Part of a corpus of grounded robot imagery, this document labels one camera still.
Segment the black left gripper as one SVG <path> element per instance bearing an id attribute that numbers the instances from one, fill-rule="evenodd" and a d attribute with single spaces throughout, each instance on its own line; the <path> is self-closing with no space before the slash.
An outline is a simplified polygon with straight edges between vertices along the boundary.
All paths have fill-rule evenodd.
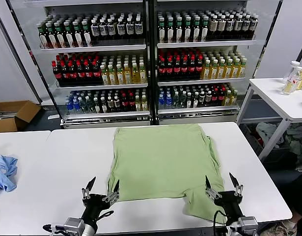
<path id="1" fill-rule="evenodd" d="M 92 228 L 98 228 L 97 222 L 99 220 L 111 216 L 114 213 L 113 210 L 110 210 L 103 215 L 100 215 L 102 211 L 108 210 L 119 199 L 120 180 L 117 181 L 114 190 L 107 196 L 100 194 L 90 194 L 95 180 L 96 177 L 90 180 L 85 188 L 82 188 L 82 199 L 85 210 L 81 216 L 81 219 L 86 225 L 90 225 Z"/>

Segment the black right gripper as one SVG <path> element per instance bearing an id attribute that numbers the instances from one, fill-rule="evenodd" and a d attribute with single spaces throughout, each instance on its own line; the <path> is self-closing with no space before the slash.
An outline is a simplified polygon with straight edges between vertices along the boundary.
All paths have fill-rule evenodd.
<path id="1" fill-rule="evenodd" d="M 229 173 L 229 176 L 235 187 L 235 191 L 217 192 L 211 187 L 208 177 L 205 176 L 205 193 L 211 200 L 214 200 L 215 205 L 223 208 L 227 218 L 227 226 L 230 226 L 232 223 L 238 221 L 238 218 L 244 216 L 239 206 L 242 201 L 244 186 L 239 184 L 238 180 L 231 173 Z"/>

